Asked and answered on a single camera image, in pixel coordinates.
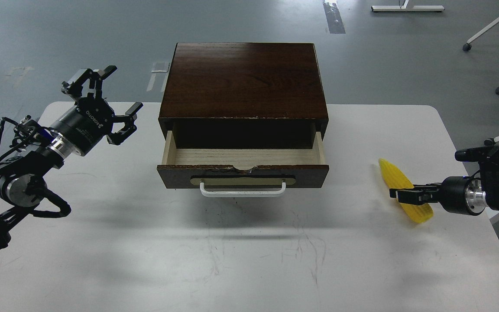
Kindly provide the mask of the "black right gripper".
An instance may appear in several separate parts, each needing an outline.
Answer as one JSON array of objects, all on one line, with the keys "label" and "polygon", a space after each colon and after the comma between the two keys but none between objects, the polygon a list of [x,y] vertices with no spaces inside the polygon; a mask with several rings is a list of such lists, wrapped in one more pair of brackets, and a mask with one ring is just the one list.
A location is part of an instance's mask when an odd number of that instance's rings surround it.
[{"label": "black right gripper", "polygon": [[412,188],[390,188],[389,196],[399,203],[416,206],[440,203],[445,211],[459,215],[478,216],[486,208],[486,194],[481,180],[471,176],[449,176],[441,184],[434,182],[413,185]]}]

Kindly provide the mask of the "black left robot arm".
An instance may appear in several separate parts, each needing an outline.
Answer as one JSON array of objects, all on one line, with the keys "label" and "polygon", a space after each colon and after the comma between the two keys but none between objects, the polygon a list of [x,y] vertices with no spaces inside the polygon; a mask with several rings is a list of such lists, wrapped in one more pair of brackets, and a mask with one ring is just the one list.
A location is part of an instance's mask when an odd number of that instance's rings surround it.
[{"label": "black left robot arm", "polygon": [[102,95],[103,81],[116,69],[80,69],[63,82],[62,93],[75,102],[49,127],[29,115],[20,122],[0,119],[0,250],[8,247],[10,229],[26,216],[63,218],[71,213],[43,178],[52,168],[61,168],[72,153],[85,156],[103,138],[120,145],[136,131],[136,113],[143,104],[136,102],[117,115]]}]

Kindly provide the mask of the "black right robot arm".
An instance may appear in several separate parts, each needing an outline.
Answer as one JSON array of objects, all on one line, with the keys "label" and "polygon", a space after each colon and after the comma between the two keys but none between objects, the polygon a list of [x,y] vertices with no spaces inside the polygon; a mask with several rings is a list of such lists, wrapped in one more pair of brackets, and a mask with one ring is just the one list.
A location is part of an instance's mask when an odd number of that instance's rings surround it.
[{"label": "black right robot arm", "polygon": [[443,182],[407,188],[390,186],[389,196],[416,208],[440,203],[445,211],[458,215],[478,216],[485,208],[499,211],[499,146],[458,150],[455,159],[477,163],[479,176],[449,176]]}]

